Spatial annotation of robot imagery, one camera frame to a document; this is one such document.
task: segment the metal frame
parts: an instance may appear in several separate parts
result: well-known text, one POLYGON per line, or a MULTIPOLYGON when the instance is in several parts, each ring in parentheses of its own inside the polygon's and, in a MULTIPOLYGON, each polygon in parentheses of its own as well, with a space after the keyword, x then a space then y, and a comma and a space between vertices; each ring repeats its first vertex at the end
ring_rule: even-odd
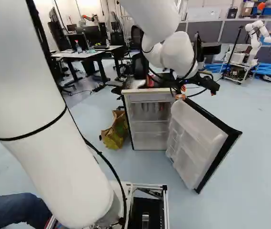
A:
MULTIPOLYGON (((164 228, 163 229, 170 229, 169 225, 169 205, 168 205, 168 190, 167 185, 154 185, 154 184, 132 184, 124 182, 124 185, 128 188, 131 186, 131 191, 128 191, 127 194, 127 206, 130 208, 127 210, 127 221, 125 225, 125 229, 128 229, 128 222, 129 222, 129 211, 132 208, 132 199, 134 197, 134 192, 136 190, 142 191, 153 197, 156 197, 163 201, 163 210, 164 210, 164 228)), ((54 216, 50 218, 50 221, 45 229, 54 229, 58 221, 55 219, 54 216)))

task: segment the black cable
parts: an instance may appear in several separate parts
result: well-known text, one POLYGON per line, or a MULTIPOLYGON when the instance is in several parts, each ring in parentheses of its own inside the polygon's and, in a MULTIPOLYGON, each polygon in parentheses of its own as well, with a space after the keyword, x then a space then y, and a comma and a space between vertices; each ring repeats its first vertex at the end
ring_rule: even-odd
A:
POLYGON ((154 46, 148 52, 145 52, 142 47, 141 47, 141 50, 142 50, 143 53, 150 53, 153 50, 153 48, 154 48, 154 46))
POLYGON ((193 60, 192 60, 192 65, 191 65, 191 68, 189 69, 189 71, 186 73, 186 75, 183 77, 183 78, 180 78, 182 80, 184 80, 193 70, 193 67, 196 63, 196 60, 197 60, 197 42, 198 42, 198 36, 197 36, 197 39, 194 41, 194 55, 193 55, 193 60))
POLYGON ((68 108, 68 111, 72 117, 72 120, 76 126, 76 128, 78 129, 78 132, 80 134, 80 136, 82 137, 83 141, 90 147, 92 148, 103 160, 104 162, 108 165, 108 167, 110 168, 111 172, 113 173, 113 175, 115 176, 118 184, 120 185, 120 189, 121 189, 121 195, 122 195, 122 201, 123 201, 123 207, 124 207, 124 213, 123 213, 123 222, 122 222, 122 226, 121 228, 125 228, 125 223, 127 221, 127 201, 126 201, 126 194, 125 194, 125 191, 122 187, 122 184, 121 184, 121 181, 120 181, 120 178, 119 176, 117 175, 114 167, 112 166, 112 164, 110 163, 110 161, 102 154, 101 151, 99 151, 92 143, 90 143, 81 133, 80 129, 78 128, 76 122, 75 122, 75 119, 74 117, 72 116, 72 113, 70 112, 69 108, 68 108))
POLYGON ((83 91, 81 91, 81 92, 76 92, 76 93, 71 93, 71 94, 72 94, 72 95, 75 95, 75 94, 79 94, 79 93, 82 93, 82 92, 90 92, 90 94, 93 93, 93 91, 91 91, 91 90, 83 90, 83 91))
POLYGON ((202 90, 202 91, 200 91, 200 92, 198 92, 198 93, 196 93, 196 94, 187 95, 186 97, 187 97, 187 98, 194 97, 194 96, 196 96, 196 95, 199 95, 199 94, 205 92, 206 90, 207 90, 207 88, 205 88, 204 90, 202 90))
MULTIPOLYGON (((211 73, 203 73, 203 72, 199 72, 199 73, 209 75, 209 76, 211 77, 211 79, 213 80, 213 75, 212 75, 211 73)), ((202 91, 200 91, 200 92, 198 92, 198 93, 196 93, 196 94, 187 95, 186 97, 187 97, 187 98, 194 97, 194 96, 196 96, 196 95, 199 95, 199 94, 205 92, 206 90, 207 90, 207 88, 203 89, 202 91)))
POLYGON ((62 20, 62 17, 61 17, 61 13, 60 13, 59 8, 58 8, 58 5, 57 5, 57 1, 56 1, 56 0, 54 0, 54 2, 55 2, 55 5, 56 5, 56 8, 57 8, 57 11, 58 11, 58 14, 59 14, 60 20, 61 20, 61 22, 62 22, 62 26, 64 27, 65 31, 66 31, 66 32, 68 32, 68 29, 67 29, 67 28, 65 28, 65 25, 64 25, 64 23, 63 23, 63 20, 62 20))

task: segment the person's leg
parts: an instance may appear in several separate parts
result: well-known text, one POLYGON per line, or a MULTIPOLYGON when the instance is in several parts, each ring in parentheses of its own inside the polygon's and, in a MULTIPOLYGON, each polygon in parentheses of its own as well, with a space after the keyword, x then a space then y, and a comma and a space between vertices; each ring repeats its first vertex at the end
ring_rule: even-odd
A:
POLYGON ((0 228, 26 222, 35 229, 44 229, 50 217, 43 200, 31 193, 0 196, 0 228))

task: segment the wire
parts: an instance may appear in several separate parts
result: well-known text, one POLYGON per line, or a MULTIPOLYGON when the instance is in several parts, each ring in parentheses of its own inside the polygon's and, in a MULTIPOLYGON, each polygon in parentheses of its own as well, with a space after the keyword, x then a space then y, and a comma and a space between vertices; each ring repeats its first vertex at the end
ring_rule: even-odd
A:
POLYGON ((91 90, 83 90, 81 92, 76 92, 76 93, 71 93, 71 94, 75 95, 75 94, 79 94, 79 93, 82 93, 82 92, 90 92, 90 95, 93 93, 93 91, 91 91, 91 90))
POLYGON ((72 116, 72 113, 70 112, 68 106, 67 106, 67 103, 65 102, 64 98, 63 98, 63 95, 61 95, 66 107, 67 107, 67 110, 69 111, 70 113, 70 116, 80 134, 80 136, 82 137, 83 141, 87 144, 87 146, 89 146, 90 148, 92 148, 103 160, 104 162, 108 165, 108 167, 110 168, 111 172, 113 173, 113 175, 115 176, 118 184, 120 185, 120 190, 121 190, 121 195, 122 195, 122 201, 123 201, 123 208, 124 208, 124 212, 123 212, 123 222, 122 222, 122 226, 121 228, 124 229, 125 228, 125 224, 126 224, 126 221, 127 221, 127 201, 126 201, 126 194, 125 194, 125 191, 122 187, 122 184, 121 184, 121 181, 120 181, 120 178, 119 176, 117 175, 114 167, 112 166, 112 164, 110 163, 110 161, 102 154, 101 151, 99 151, 92 143, 90 143, 81 133, 80 129, 78 128, 76 122, 75 122, 75 119, 74 117, 72 116))
POLYGON ((143 53, 150 53, 153 50, 153 48, 154 48, 154 46, 148 52, 145 52, 142 48, 141 48, 141 50, 142 50, 143 53))
POLYGON ((205 92, 206 90, 207 90, 207 88, 205 88, 204 90, 202 90, 202 91, 200 91, 200 92, 198 92, 198 93, 196 93, 196 94, 187 95, 186 97, 187 97, 187 98, 194 97, 194 96, 196 96, 196 95, 199 95, 199 94, 205 92))
POLYGON ((196 60, 197 60, 197 42, 198 42, 198 36, 197 36, 197 39, 194 41, 193 45, 194 45, 194 55, 193 55, 193 60, 192 60, 192 65, 191 65, 191 68, 189 69, 189 71, 186 73, 186 75, 181 78, 182 80, 185 79, 193 70, 193 67, 196 63, 196 60))
MULTIPOLYGON (((213 80, 213 75, 212 75, 211 73, 200 72, 200 71, 199 71, 199 73, 209 75, 209 76, 211 77, 211 79, 213 80)), ((198 93, 196 93, 196 94, 187 95, 186 97, 187 97, 187 98, 194 97, 194 96, 196 96, 196 95, 202 94, 202 93, 205 92, 206 90, 207 90, 207 88, 203 89, 202 91, 200 91, 200 92, 198 92, 198 93)))

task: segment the computer monitor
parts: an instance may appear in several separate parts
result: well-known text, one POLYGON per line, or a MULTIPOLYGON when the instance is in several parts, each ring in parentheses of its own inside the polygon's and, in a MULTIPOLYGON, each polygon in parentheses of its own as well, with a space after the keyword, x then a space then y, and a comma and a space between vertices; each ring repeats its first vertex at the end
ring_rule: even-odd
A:
POLYGON ((84 28, 84 34, 91 46, 102 45, 106 46, 106 38, 101 35, 98 26, 86 26, 84 28))
POLYGON ((76 24, 72 24, 72 25, 67 25, 68 31, 76 31, 76 24))
POLYGON ((84 27, 76 27, 75 31, 77 34, 82 34, 84 32, 84 27))
POLYGON ((87 42, 83 34, 67 34, 67 37, 70 40, 70 44, 72 46, 72 49, 76 49, 76 40, 78 40, 79 46, 82 48, 82 50, 88 50, 87 42))

